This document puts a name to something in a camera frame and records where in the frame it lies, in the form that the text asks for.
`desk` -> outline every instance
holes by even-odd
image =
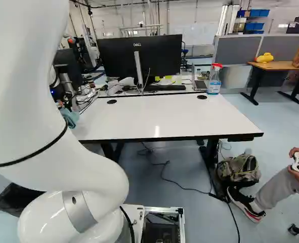
[[[294,67],[292,65],[291,61],[282,61],[282,62],[269,62],[269,63],[258,63],[258,62],[248,62],[249,65],[253,66],[253,73],[256,75],[256,80],[253,84],[252,90],[250,92],[250,95],[240,92],[242,96],[244,96],[246,99],[248,99],[251,103],[254,105],[258,105],[258,102],[254,99],[255,94],[257,92],[257,89],[259,88],[261,84],[261,80],[266,72],[271,71],[290,71],[290,70],[299,70],[299,68]],[[299,104],[299,100],[296,98],[296,95],[299,92],[299,80],[296,83],[292,93],[290,95],[278,91],[279,94],[283,95],[284,97],[289,98],[290,100],[294,101],[295,103]]]
[[[177,81],[177,78],[181,76],[181,83]],[[158,85],[184,85],[185,90],[174,90],[174,91],[156,91],[156,92],[144,92],[143,96],[149,96],[149,95],[160,95],[160,94],[184,94],[184,93],[206,93],[206,90],[194,90],[193,89],[193,84],[191,81],[192,75],[187,74],[187,75],[173,75],[172,79],[163,79]],[[113,94],[110,97],[111,98],[116,98],[116,97],[124,97],[124,96],[141,96],[139,91],[134,91],[134,92],[122,92],[119,94]],[[101,91],[100,92],[100,97],[109,97],[106,91]]]
[[[116,162],[126,142],[208,139],[200,147],[214,176],[219,139],[251,141],[264,133],[222,95],[170,94],[97,99],[80,117],[73,134],[81,143],[100,143],[107,158]],[[111,143],[118,143],[114,151]],[[212,178],[216,191],[218,184]]]

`robotic arm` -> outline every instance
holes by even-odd
[[[124,171],[65,131],[49,92],[68,14],[68,0],[0,0],[0,174],[47,191],[19,219],[22,243],[115,242],[123,228]]]

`black desk frame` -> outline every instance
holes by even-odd
[[[219,199],[226,200],[226,188],[220,183],[216,176],[216,165],[218,163],[218,142],[219,139],[228,139],[229,142],[252,141],[255,137],[261,137],[264,133],[254,134],[232,134],[215,136],[195,136],[195,137],[171,137],[171,138],[137,138],[137,139],[117,139],[117,140],[80,140],[82,144],[100,144],[104,155],[119,163],[119,158],[124,144],[129,142],[161,142],[161,141],[189,141],[195,140],[199,145],[199,152],[206,165],[210,180]],[[207,139],[206,146],[200,146],[202,140]]]
[[[253,83],[253,87],[251,89],[251,92],[250,94],[246,94],[244,92],[240,92],[240,94],[245,97],[247,100],[249,100],[251,103],[253,103],[254,105],[259,105],[259,103],[254,99],[255,98],[255,95],[256,95],[256,92],[257,92],[257,89],[260,87],[261,85],[261,81],[263,79],[263,76],[267,73],[267,72],[272,72],[272,70],[264,70],[264,69],[261,69],[261,68],[258,68],[258,67],[254,67],[253,66],[253,70],[252,70],[252,73],[251,73],[251,77],[250,79],[254,78],[255,81]],[[299,104],[299,100],[296,98],[296,95],[299,93],[299,79],[292,91],[292,93],[289,95],[287,93],[284,93],[282,91],[278,91],[278,93],[280,95],[283,95],[284,97],[294,101],[295,103]]]

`camouflage backpack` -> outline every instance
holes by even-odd
[[[228,185],[239,187],[252,186],[260,181],[261,172],[255,156],[241,154],[229,157],[218,163],[218,177]]]

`white desk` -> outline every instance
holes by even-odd
[[[99,98],[72,130],[81,142],[260,137],[263,132],[222,95]],[[115,104],[107,104],[115,99]]]

